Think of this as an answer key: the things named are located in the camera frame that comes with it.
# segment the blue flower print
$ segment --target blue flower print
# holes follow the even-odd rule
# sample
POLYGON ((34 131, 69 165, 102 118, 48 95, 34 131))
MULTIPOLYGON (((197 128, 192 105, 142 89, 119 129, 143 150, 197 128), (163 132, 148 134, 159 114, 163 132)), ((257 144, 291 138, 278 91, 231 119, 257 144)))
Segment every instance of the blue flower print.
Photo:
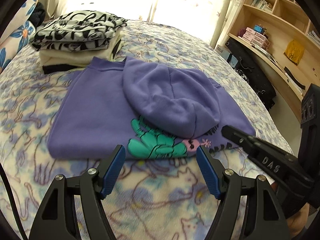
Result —
POLYGON ((5 52, 5 48, 2 48, 0 50, 0 73, 6 68, 6 66, 10 63, 11 59, 7 59, 5 61, 5 56, 6 56, 6 52, 5 52))
POLYGON ((27 11, 27 14, 26 14, 26 16, 28 16, 28 15, 30 15, 32 12, 33 12, 33 10, 35 9, 35 7, 36 7, 36 4, 38 3, 38 0, 33 0, 35 3, 30 7, 30 9, 27 11))
POLYGON ((30 26, 29 21, 26 21, 24 25, 21 25, 15 32, 13 32, 10 37, 21 38, 18 46, 17 53, 28 44, 29 35, 33 32, 33 26, 30 26))

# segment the green cartoon print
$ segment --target green cartoon print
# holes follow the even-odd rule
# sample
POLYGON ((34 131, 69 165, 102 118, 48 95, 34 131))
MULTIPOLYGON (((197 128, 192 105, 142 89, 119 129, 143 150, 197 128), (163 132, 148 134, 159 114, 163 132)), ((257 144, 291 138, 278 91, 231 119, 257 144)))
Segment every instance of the green cartoon print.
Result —
POLYGON ((139 159, 186 157, 187 147, 180 142, 174 144, 175 136, 164 135, 160 129, 153 129, 143 122, 143 117, 133 119, 131 127, 139 140, 130 139, 128 151, 139 159))

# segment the purple hoodie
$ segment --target purple hoodie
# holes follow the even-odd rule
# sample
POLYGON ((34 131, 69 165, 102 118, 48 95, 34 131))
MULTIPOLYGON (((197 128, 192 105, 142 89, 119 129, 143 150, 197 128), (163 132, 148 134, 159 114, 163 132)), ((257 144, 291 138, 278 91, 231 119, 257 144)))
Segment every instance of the purple hoodie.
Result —
POLYGON ((122 144, 127 159, 186 157, 199 145, 238 147, 221 135, 224 125, 255 135, 233 98, 201 70, 95 57, 69 87, 48 149, 54 158, 97 159, 122 144))

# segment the row of books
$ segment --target row of books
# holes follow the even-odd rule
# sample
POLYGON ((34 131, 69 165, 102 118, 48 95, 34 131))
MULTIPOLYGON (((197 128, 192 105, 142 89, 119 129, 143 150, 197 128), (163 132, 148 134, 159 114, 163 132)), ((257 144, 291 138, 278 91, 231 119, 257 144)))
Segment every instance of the row of books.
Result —
POLYGON ((266 12, 272 12, 272 4, 268 3, 266 0, 253 0, 251 6, 254 6, 258 9, 264 10, 266 12))
POLYGON ((311 31, 308 33, 308 37, 318 46, 320 46, 320 38, 317 36, 317 34, 314 31, 311 31))

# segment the bed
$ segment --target bed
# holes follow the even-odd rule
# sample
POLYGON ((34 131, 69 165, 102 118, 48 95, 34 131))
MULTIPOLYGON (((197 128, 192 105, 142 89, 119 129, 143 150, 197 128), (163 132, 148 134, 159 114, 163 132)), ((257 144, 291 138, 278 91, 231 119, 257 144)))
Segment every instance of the bed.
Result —
MULTIPOLYGON (((198 68, 220 83, 241 107, 260 137, 285 151, 288 143, 249 85, 209 45, 176 28, 128 21, 124 45, 115 60, 125 56, 171 67, 198 68)), ((0 162, 11 184, 23 227, 32 222, 53 178, 78 176, 97 160, 54 160, 46 140, 73 71, 43 74, 38 52, 26 46, 0 75, 0 162)), ((263 172, 241 149, 214 154, 225 168, 255 178, 263 172)), ((219 201, 209 194, 195 158, 129 160, 103 207, 117 239, 203 240, 219 201)), ((245 197, 241 199, 233 239, 240 234, 245 197)), ((18 233, 8 196, 0 182, 0 209, 18 233)), ((80 198, 77 219, 83 240, 89 239, 80 198)))

